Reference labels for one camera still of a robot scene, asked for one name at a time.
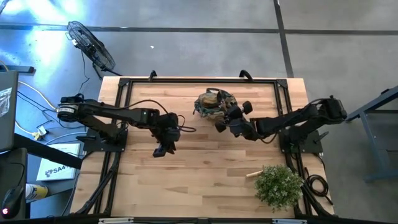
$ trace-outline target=green leaves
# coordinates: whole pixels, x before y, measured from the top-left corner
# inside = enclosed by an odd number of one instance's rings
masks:
[[[283,165],[264,167],[254,183],[256,197],[272,207],[273,212],[296,205],[302,196],[302,185],[303,179]]]

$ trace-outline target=fan grille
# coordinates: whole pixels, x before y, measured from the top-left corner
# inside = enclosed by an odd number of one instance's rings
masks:
[[[83,24],[71,21],[67,25],[69,36],[75,39],[77,47],[102,70],[112,70],[116,65],[112,56]]]

